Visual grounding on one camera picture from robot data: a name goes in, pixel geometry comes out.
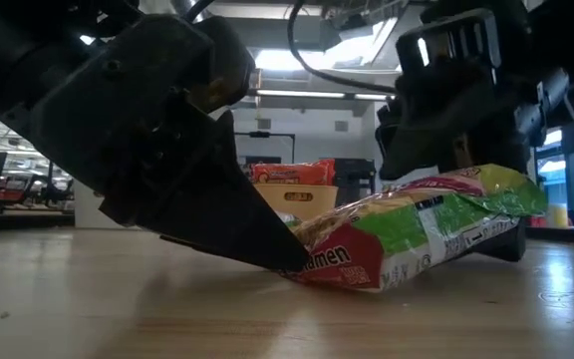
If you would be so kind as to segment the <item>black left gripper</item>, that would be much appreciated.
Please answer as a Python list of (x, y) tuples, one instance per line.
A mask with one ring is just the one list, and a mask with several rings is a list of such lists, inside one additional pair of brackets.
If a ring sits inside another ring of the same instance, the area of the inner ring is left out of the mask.
[(309, 254), (243, 173), (233, 116), (254, 61), (221, 17), (140, 0), (0, 0), (0, 121), (164, 240), (276, 271)]

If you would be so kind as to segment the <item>red Maruchan ramen pack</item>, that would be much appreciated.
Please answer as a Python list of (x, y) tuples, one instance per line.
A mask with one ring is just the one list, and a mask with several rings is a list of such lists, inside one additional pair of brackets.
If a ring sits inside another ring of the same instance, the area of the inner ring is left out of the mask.
[(302, 164), (254, 164), (250, 166), (254, 183), (332, 185), (335, 160), (324, 159)]

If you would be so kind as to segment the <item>ceiling light panel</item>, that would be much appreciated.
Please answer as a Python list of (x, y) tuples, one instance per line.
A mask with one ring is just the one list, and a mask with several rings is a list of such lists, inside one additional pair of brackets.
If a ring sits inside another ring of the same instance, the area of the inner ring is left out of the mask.
[[(331, 69), (340, 61), (337, 56), (323, 52), (305, 51), (300, 53), (305, 62), (314, 69)], [(298, 71), (303, 66), (286, 49), (263, 49), (255, 58), (256, 67), (272, 71)]]

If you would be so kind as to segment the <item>green lime chili ramen pack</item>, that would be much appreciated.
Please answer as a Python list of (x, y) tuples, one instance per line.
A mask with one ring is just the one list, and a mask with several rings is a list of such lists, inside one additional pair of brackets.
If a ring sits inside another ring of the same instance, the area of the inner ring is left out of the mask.
[(382, 292), (469, 254), (547, 208), (524, 174), (482, 165), (416, 179), (305, 220), (292, 231), (309, 258), (283, 276)]
[(302, 222), (300, 218), (291, 213), (276, 211), (276, 215), (288, 227), (298, 226)]

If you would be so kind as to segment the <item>background robot arms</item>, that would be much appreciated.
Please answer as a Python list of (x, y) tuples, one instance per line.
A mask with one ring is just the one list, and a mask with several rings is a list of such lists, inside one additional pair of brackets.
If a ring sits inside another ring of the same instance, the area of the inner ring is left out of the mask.
[(43, 202), (45, 205), (48, 205), (51, 202), (65, 201), (74, 198), (73, 179), (69, 179), (67, 181), (67, 185), (64, 189), (57, 188), (53, 184), (52, 178), (46, 176), (33, 175), (32, 182), (38, 182), (39, 184), (44, 185), (44, 187), (39, 189), (36, 199), (39, 202)]

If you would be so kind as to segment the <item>orange plastic bin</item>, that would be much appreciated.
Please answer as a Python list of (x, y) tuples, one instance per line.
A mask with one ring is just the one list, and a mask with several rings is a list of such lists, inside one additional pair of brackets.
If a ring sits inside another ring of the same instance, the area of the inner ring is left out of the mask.
[(254, 186), (276, 211), (308, 220), (336, 205), (338, 189), (328, 185), (257, 183)]

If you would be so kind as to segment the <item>yellow container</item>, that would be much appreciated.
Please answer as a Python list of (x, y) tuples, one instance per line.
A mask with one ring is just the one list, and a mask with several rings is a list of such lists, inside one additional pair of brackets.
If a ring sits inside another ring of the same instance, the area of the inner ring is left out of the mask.
[(546, 211), (546, 226), (552, 228), (568, 228), (570, 221), (565, 203), (550, 203)]

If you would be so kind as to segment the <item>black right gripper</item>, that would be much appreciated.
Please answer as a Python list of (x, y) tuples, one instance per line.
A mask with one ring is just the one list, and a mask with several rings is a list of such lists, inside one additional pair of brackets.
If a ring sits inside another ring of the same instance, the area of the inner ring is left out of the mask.
[(436, 167), (523, 171), (570, 76), (552, 29), (524, 7), (429, 7), (397, 42), (397, 96), (377, 111), (383, 180)]

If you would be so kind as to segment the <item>black cabinet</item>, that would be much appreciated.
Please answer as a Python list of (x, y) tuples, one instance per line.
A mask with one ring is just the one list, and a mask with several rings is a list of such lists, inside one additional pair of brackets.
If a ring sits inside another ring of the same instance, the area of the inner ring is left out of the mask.
[(376, 191), (376, 167), (373, 160), (336, 158), (333, 185), (338, 189), (336, 206), (360, 200)]

